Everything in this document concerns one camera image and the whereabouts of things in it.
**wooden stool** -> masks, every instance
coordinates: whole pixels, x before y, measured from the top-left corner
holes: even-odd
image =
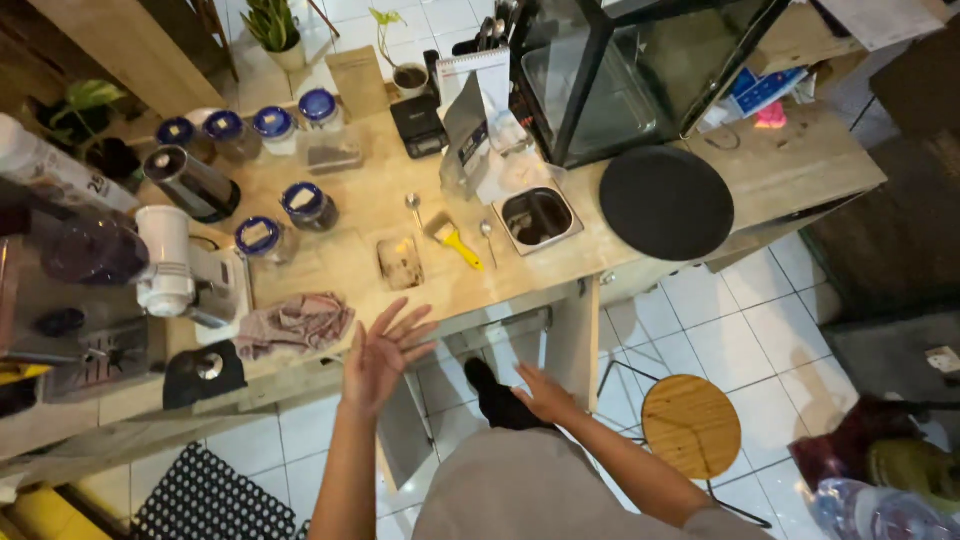
[[[660,380],[611,360],[598,398],[614,364],[656,382],[643,400],[643,437],[633,440],[646,444],[653,454],[687,478],[706,480],[707,490],[716,503],[755,521],[761,528],[772,528],[770,522],[723,503],[713,494],[710,481],[730,469],[740,454],[740,419],[727,395],[699,377],[674,375]]]

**person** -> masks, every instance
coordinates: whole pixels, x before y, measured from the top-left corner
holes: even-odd
[[[436,347],[420,344],[437,328],[437,323],[422,324],[430,306],[394,324],[406,305],[407,299],[394,302],[369,330],[357,323],[310,539],[376,535],[377,415],[406,366]],[[655,455],[593,419],[538,368],[516,370],[529,393],[497,383],[483,360],[465,365],[491,429],[469,437],[440,465],[413,538],[770,538],[715,505]],[[623,508],[584,449],[642,515]]]

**blue jar lid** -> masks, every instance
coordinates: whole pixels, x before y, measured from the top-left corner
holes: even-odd
[[[280,205],[290,215],[313,215],[324,207],[325,195],[310,182],[299,182],[287,187]]]
[[[253,117],[253,128],[264,138],[286,135],[294,125],[294,117],[280,107],[264,107]]]
[[[232,110],[217,110],[204,122],[204,133],[217,141],[233,140],[243,133],[243,119]]]
[[[323,88],[314,88],[300,98],[300,113],[307,120],[323,120],[336,110],[337,102],[333,99],[333,94]]]
[[[196,134],[197,129],[193,127],[193,122],[182,116],[176,116],[160,124],[156,130],[156,142],[162,145],[186,146]]]
[[[280,226],[269,217],[256,215],[241,223],[233,237],[240,251],[259,256],[273,249],[280,241]]]

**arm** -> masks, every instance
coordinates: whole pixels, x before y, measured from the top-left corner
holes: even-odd
[[[430,306],[414,309],[390,328],[406,305],[406,298],[394,302],[369,332],[357,322],[344,362],[343,397],[337,406],[310,540],[372,540],[376,536],[377,418],[407,365],[437,347],[436,342],[417,344],[437,329],[437,323],[418,326]]]
[[[514,388],[516,396],[542,421],[569,431],[641,512],[682,528],[698,510],[711,505],[710,497],[696,484],[580,410],[573,397],[541,370],[525,365],[516,370],[533,397],[521,388]]]

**yellow brush handle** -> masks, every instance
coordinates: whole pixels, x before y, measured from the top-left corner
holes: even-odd
[[[457,253],[459,253],[470,266],[483,272],[483,262],[480,262],[480,258],[460,241],[460,231],[448,236],[446,240],[444,240],[444,246],[450,246],[457,250]]]

